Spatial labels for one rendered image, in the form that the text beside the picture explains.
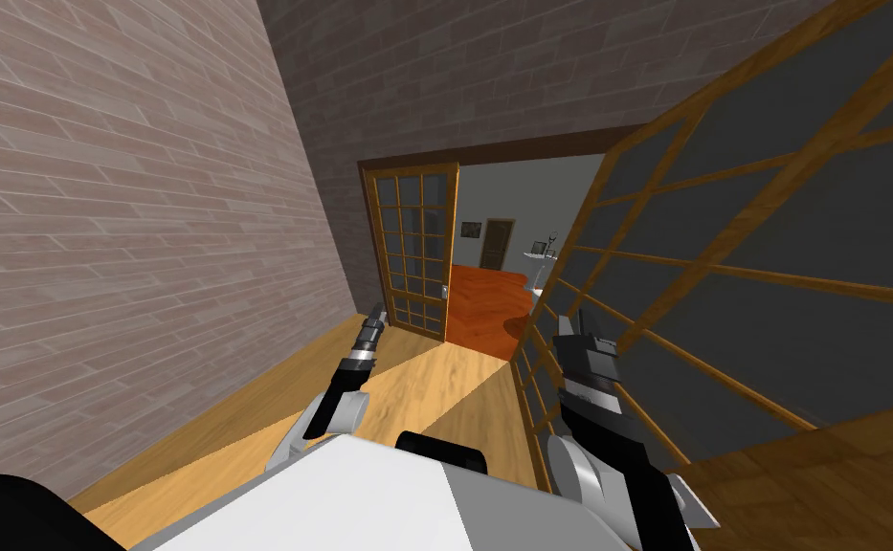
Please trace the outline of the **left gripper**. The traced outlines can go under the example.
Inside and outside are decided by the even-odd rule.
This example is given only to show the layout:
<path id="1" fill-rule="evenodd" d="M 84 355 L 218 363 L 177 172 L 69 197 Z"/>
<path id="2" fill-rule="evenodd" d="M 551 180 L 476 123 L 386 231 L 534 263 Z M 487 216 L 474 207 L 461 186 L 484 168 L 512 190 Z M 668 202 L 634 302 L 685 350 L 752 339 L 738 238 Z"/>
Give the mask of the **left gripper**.
<path id="1" fill-rule="evenodd" d="M 358 349 L 367 352 L 374 352 L 377 343 L 380 340 L 381 333 L 386 328 L 387 321 L 386 305 L 382 302 L 377 303 L 365 320 L 358 334 Z"/>

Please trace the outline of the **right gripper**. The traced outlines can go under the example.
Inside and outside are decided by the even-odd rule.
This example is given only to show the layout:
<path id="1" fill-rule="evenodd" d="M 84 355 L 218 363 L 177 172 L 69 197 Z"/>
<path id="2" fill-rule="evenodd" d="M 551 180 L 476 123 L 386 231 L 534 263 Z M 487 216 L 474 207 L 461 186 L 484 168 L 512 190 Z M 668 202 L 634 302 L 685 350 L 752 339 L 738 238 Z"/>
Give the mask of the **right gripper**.
<path id="1" fill-rule="evenodd" d="M 616 344 L 607 341 L 599 308 L 579 308 L 579 329 L 574 334 L 571 317 L 559 316 L 553 346 L 567 381 L 582 386 L 608 386 L 619 381 Z"/>

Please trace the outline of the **white side table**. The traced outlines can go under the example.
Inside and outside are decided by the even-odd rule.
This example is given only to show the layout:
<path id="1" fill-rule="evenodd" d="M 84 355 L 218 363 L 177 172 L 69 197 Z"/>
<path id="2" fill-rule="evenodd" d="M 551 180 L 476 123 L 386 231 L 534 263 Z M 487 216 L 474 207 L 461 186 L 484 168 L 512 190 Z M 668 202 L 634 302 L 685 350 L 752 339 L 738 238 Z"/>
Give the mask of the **white side table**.
<path id="1" fill-rule="evenodd" d="M 529 252 L 525 253 L 525 257 L 529 262 L 525 288 L 533 299 L 540 296 L 539 281 L 546 266 L 556 260 L 556 252 L 553 245 L 558 236 L 558 231 L 552 231 L 544 241 L 534 241 Z"/>

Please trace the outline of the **wooden glass-paned door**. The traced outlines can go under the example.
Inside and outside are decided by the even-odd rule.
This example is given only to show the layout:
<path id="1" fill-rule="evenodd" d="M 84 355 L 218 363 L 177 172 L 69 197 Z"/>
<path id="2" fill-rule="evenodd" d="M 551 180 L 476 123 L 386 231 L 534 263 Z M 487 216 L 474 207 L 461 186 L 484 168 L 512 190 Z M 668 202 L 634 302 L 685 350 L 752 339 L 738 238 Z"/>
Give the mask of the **wooden glass-paned door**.
<path id="1" fill-rule="evenodd" d="M 893 408 L 893 0 L 836 0 L 605 155 L 513 358 L 535 473 L 599 308 L 665 468 Z"/>
<path id="2" fill-rule="evenodd" d="M 390 322 L 439 342 L 447 337 L 458 171 L 453 162 L 363 172 Z"/>

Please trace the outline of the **dark brown door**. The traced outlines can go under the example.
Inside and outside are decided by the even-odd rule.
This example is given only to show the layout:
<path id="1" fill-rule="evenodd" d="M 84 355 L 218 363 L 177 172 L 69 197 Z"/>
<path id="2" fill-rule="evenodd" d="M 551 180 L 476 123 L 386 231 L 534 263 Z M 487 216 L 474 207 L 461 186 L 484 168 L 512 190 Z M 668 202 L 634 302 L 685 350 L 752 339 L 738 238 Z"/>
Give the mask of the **dark brown door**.
<path id="1" fill-rule="evenodd" d="M 501 271 L 515 226 L 514 219 L 488 218 L 483 233 L 479 267 Z"/>

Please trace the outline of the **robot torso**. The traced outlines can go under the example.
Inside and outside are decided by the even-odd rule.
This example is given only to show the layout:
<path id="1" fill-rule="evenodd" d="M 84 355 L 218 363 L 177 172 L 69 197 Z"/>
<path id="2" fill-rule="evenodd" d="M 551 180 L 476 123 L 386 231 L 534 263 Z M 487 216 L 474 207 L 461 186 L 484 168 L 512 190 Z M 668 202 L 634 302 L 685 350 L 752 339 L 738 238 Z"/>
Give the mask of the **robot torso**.
<path id="1" fill-rule="evenodd" d="M 559 496 L 333 436 L 131 551 L 631 551 Z"/>

